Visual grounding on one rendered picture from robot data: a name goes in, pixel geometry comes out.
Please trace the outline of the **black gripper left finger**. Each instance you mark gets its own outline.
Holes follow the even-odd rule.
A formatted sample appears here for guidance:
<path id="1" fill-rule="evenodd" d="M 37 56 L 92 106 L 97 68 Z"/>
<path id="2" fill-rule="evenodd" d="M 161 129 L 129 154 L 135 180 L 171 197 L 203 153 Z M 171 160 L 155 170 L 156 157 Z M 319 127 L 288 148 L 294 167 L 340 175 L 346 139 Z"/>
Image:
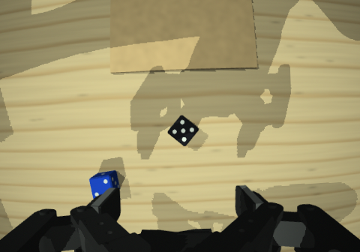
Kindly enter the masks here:
<path id="1" fill-rule="evenodd" d="M 109 187 L 67 216 L 36 211 L 0 240 L 0 252 L 151 252 L 147 241 L 116 222 L 120 214 L 120 190 Z"/>

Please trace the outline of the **black die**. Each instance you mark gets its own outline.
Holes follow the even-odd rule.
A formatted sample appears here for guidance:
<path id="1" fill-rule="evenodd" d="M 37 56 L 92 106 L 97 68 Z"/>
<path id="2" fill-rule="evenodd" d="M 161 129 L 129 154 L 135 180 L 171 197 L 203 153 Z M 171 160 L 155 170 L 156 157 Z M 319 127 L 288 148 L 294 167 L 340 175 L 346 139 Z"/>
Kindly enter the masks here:
<path id="1" fill-rule="evenodd" d="M 167 132 L 183 146 L 186 146 L 198 130 L 199 128 L 195 124 L 193 124 L 183 115 L 180 115 Z"/>

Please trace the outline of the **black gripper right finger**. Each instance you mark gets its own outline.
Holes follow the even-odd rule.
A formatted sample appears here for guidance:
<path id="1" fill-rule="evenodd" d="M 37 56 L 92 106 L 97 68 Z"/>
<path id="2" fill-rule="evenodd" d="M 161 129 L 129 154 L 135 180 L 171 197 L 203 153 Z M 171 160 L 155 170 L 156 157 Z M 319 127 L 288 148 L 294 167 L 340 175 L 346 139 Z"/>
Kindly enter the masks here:
<path id="1" fill-rule="evenodd" d="M 295 252 L 360 252 L 360 239 L 315 205 L 284 211 L 247 185 L 236 185 L 235 212 L 238 217 L 204 239 L 198 252 L 281 252 L 281 246 Z"/>

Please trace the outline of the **blue die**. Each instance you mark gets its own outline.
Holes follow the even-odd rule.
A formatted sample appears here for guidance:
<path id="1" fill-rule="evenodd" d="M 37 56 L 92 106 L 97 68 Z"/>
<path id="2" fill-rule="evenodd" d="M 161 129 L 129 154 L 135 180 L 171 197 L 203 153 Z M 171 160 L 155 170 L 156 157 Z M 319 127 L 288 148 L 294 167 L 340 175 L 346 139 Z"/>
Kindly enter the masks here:
<path id="1" fill-rule="evenodd" d="M 99 172 L 89 179 L 93 199 L 103 194 L 108 188 L 119 188 L 119 180 L 115 170 Z"/>

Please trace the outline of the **tan flat mat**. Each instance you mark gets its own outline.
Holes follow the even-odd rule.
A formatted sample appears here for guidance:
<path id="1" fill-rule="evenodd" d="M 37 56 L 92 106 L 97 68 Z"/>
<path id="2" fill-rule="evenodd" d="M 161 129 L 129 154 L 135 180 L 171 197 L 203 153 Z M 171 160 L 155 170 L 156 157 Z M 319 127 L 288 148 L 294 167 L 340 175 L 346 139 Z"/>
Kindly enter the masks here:
<path id="1" fill-rule="evenodd" d="M 110 0 L 110 73 L 257 68 L 252 0 Z"/>

